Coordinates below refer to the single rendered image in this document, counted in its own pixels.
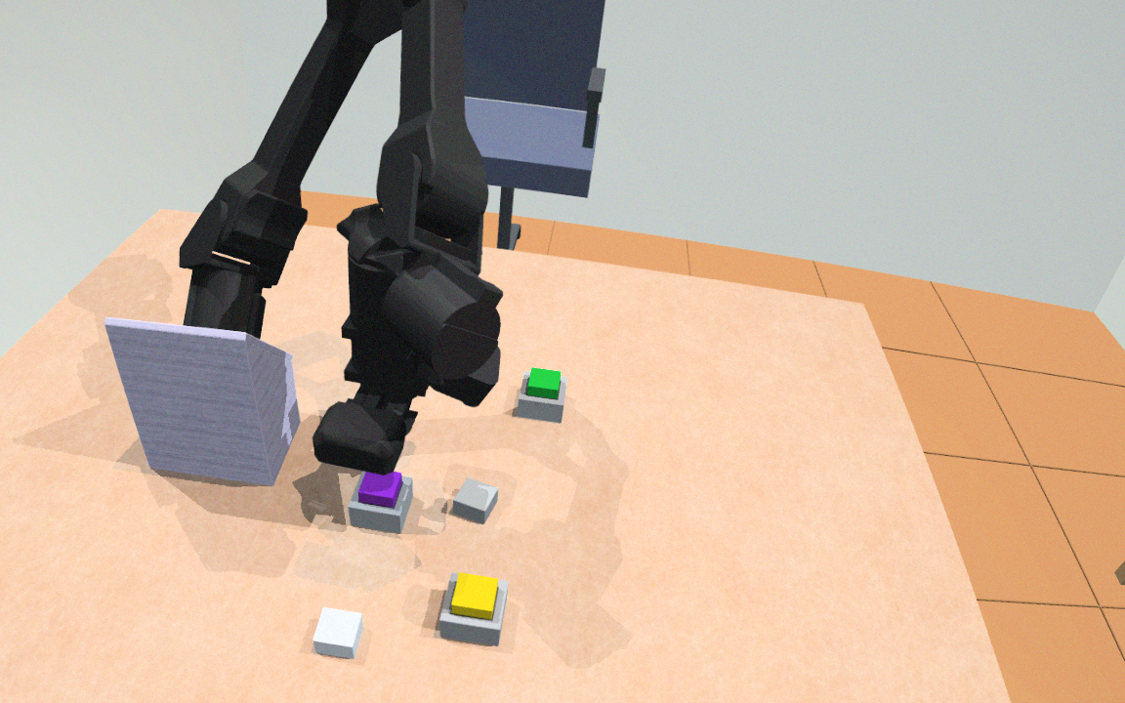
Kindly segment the purple button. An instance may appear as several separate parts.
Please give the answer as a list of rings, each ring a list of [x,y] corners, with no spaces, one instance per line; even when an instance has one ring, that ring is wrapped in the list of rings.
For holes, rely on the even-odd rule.
[[[348,505],[350,525],[400,534],[412,502],[412,476],[362,471]]]

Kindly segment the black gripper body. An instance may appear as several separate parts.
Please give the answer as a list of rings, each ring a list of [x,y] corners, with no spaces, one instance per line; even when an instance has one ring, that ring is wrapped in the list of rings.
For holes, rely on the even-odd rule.
[[[395,470],[406,438],[405,409],[418,354],[389,325],[372,325],[350,310],[341,326],[352,357],[345,380],[360,384],[352,403],[334,403],[312,436],[320,463],[386,476]]]

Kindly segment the yellow button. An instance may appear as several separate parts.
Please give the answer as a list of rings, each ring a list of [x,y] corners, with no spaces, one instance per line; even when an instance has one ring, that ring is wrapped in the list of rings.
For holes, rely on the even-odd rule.
[[[500,645],[508,580],[452,573],[440,618],[440,637]]]

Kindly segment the green button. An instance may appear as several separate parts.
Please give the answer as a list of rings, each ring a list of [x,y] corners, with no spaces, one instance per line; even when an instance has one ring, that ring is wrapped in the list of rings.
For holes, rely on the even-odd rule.
[[[531,366],[531,372],[525,372],[522,378],[519,418],[562,423],[567,377],[560,377],[560,373]]]

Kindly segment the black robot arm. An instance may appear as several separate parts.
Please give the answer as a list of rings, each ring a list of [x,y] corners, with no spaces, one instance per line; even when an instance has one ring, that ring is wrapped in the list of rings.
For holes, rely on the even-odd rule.
[[[400,115],[381,145],[379,204],[336,226],[349,241],[350,310],[418,354],[411,395],[429,386],[475,408],[500,380],[503,290],[480,277],[488,187],[465,119],[468,0],[326,3],[253,161],[223,180],[180,246],[179,268],[192,269],[183,325],[262,339],[262,289],[278,283],[308,219],[302,179],[372,46],[400,31]]]

